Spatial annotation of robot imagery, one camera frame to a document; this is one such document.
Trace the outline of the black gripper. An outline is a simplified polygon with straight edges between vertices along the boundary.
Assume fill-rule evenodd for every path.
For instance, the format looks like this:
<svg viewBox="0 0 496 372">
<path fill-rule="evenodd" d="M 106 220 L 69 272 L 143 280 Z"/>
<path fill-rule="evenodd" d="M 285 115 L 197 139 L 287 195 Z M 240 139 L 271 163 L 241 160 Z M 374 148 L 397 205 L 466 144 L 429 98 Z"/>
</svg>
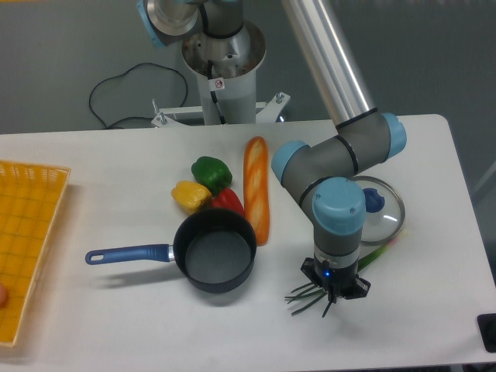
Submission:
<svg viewBox="0 0 496 372">
<path fill-rule="evenodd" d="M 344 268 L 334 268 L 330 262 L 320 262 L 317 258 L 307 257 L 301 271 L 318 288 L 327 294 L 327 301 L 337 303 L 339 298 L 365 298 L 370 290 L 370 282 L 358 274 L 359 260 Z"/>
</svg>

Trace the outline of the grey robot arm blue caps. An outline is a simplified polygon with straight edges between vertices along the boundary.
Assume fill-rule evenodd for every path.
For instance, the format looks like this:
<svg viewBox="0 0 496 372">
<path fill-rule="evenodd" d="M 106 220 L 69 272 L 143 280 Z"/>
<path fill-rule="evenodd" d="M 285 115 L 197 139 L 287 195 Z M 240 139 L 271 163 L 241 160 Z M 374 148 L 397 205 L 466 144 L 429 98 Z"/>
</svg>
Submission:
<svg viewBox="0 0 496 372">
<path fill-rule="evenodd" d="M 353 177 L 400 153 L 405 128 L 377 110 L 327 2 L 283 7 L 337 133 L 316 146 L 284 144 L 272 169 L 313 225 L 306 277 L 329 303 L 362 298 L 370 288 L 358 274 L 365 195 Z M 181 43 L 184 62 L 198 77 L 206 123 L 255 119 L 254 75 L 266 47 L 261 31 L 245 20 L 242 2 L 140 1 L 137 9 L 155 44 Z"/>
</svg>

